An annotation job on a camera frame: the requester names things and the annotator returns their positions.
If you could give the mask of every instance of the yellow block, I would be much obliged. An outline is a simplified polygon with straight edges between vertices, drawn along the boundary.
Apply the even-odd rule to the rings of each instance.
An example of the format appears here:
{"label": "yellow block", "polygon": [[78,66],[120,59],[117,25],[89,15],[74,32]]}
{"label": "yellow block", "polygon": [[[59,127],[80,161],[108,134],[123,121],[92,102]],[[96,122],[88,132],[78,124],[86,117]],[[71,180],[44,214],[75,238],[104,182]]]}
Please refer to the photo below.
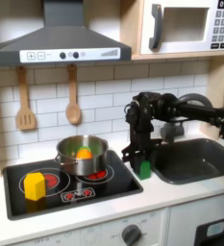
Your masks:
{"label": "yellow block", "polygon": [[41,173],[27,174],[24,179],[25,198],[37,201],[46,195],[45,178]]}

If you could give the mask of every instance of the microwave keypad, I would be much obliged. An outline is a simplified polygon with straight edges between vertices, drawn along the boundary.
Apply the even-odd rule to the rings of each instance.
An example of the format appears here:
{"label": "microwave keypad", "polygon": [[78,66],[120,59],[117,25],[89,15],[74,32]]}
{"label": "microwave keypad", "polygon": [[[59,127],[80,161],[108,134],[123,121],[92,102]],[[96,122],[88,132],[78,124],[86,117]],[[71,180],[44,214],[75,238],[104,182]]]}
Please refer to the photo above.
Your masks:
{"label": "microwave keypad", "polygon": [[224,49],[224,11],[215,14],[211,49]]}

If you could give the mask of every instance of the gray sink basin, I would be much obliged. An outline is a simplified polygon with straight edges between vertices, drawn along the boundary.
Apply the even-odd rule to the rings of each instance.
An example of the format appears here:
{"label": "gray sink basin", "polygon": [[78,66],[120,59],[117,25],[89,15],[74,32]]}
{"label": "gray sink basin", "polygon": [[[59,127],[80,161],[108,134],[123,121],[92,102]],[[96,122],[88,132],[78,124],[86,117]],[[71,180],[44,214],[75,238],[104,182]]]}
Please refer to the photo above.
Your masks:
{"label": "gray sink basin", "polygon": [[204,138],[156,147],[151,158],[152,170],[174,185],[224,176],[224,147]]}

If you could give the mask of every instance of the stovetop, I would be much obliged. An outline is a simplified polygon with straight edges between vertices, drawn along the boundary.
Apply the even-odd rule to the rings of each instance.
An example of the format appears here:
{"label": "stovetop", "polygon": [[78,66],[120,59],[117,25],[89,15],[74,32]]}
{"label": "stovetop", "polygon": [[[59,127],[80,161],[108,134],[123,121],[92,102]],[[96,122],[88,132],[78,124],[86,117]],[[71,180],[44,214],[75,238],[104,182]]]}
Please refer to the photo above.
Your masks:
{"label": "stovetop", "polygon": [[[46,181],[46,196],[37,202],[26,200],[24,195],[24,178],[32,172],[42,173]],[[108,151],[106,170],[87,177],[71,176],[53,160],[45,160],[5,168],[4,182],[11,220],[72,209],[143,190],[114,151]]]}

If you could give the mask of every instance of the range hood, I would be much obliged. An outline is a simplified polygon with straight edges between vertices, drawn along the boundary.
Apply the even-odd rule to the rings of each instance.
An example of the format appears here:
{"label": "range hood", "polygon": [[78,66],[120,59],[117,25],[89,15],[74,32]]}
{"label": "range hood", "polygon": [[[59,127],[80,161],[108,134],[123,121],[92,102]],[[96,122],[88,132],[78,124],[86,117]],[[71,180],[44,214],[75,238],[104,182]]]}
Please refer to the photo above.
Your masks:
{"label": "range hood", "polygon": [[84,0],[43,0],[44,27],[0,43],[0,65],[129,61],[131,47],[84,27]]}

